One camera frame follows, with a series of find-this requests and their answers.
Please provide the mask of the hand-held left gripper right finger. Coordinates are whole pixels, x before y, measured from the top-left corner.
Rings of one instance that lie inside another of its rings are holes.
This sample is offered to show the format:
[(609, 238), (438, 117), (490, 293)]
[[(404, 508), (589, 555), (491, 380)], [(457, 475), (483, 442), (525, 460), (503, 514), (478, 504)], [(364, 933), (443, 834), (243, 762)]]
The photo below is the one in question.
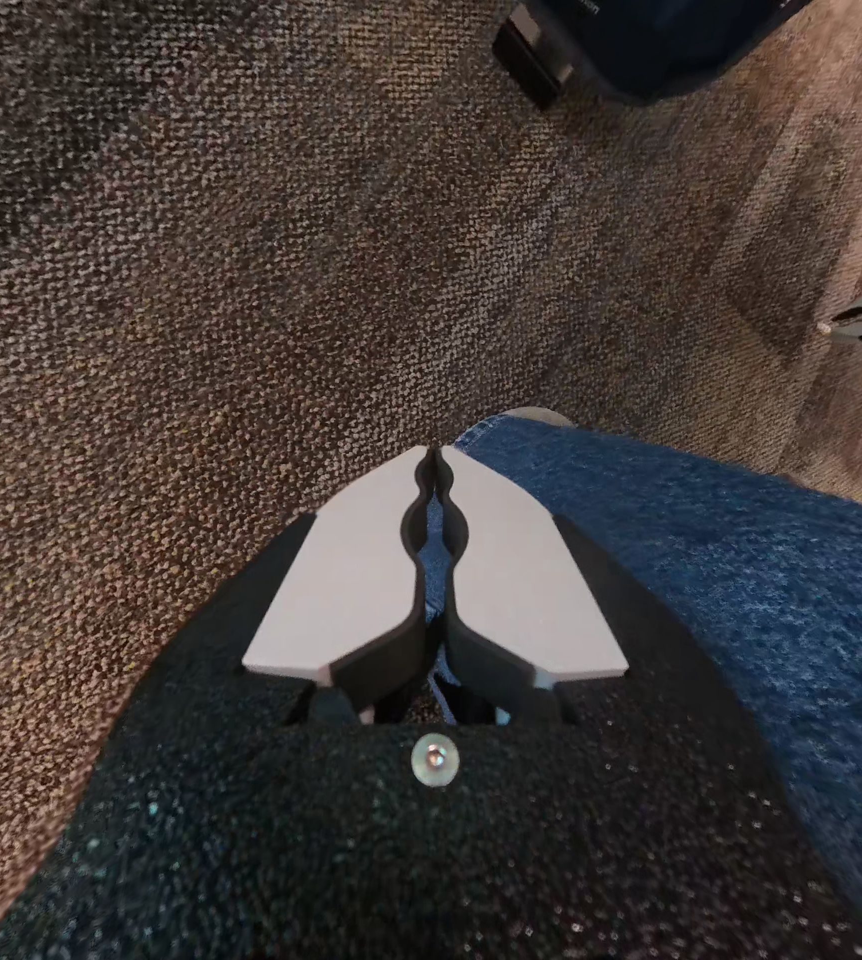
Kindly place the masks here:
[(509, 721), (556, 723), (561, 684), (627, 674), (629, 662), (548, 509), (453, 446), (438, 450), (438, 502), (450, 556), (446, 659), (463, 690)]

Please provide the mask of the dark blue bag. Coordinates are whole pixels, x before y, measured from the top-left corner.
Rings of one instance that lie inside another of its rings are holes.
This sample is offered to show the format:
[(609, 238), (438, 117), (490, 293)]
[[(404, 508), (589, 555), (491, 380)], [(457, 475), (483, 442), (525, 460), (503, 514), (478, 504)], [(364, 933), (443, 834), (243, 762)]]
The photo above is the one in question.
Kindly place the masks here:
[(578, 83), (643, 107), (711, 84), (807, 1), (527, 1), (492, 53), (539, 109)]

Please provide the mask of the grey shoe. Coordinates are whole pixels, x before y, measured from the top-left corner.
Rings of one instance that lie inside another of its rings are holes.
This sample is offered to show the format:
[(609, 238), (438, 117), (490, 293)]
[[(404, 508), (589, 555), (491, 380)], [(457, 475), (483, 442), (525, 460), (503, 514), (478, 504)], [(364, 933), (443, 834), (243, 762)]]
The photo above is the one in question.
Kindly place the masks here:
[(501, 416), (544, 424), (556, 428), (574, 429), (577, 426), (563, 414), (540, 406), (523, 406), (504, 411)]

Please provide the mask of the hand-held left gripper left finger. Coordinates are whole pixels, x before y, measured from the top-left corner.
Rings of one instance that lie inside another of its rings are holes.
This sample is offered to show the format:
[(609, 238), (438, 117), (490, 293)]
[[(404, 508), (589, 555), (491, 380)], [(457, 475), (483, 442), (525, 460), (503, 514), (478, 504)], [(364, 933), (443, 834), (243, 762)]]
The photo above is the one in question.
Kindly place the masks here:
[(426, 673), (419, 554), (435, 474), (435, 452), (414, 446), (317, 509), (245, 651), (248, 673), (339, 691), (357, 715)]

